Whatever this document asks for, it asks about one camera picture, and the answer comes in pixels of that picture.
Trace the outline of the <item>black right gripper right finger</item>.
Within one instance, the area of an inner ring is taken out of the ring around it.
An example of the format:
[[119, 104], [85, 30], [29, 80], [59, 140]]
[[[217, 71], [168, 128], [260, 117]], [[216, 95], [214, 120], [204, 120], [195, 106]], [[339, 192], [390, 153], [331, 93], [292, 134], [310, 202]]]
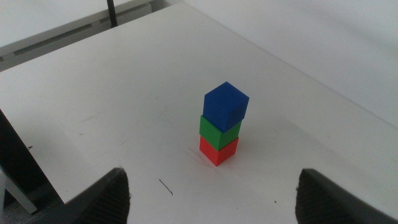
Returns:
[[315, 169], [303, 169], [296, 188], [295, 216], [299, 224], [397, 224]]

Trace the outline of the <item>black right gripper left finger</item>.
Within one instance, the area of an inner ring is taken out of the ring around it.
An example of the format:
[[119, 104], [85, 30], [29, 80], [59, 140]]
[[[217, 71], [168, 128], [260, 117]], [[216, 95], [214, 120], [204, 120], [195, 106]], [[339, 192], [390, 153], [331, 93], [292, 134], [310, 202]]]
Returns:
[[126, 224], [130, 209], [126, 171], [113, 168], [65, 205], [40, 219], [43, 224]]

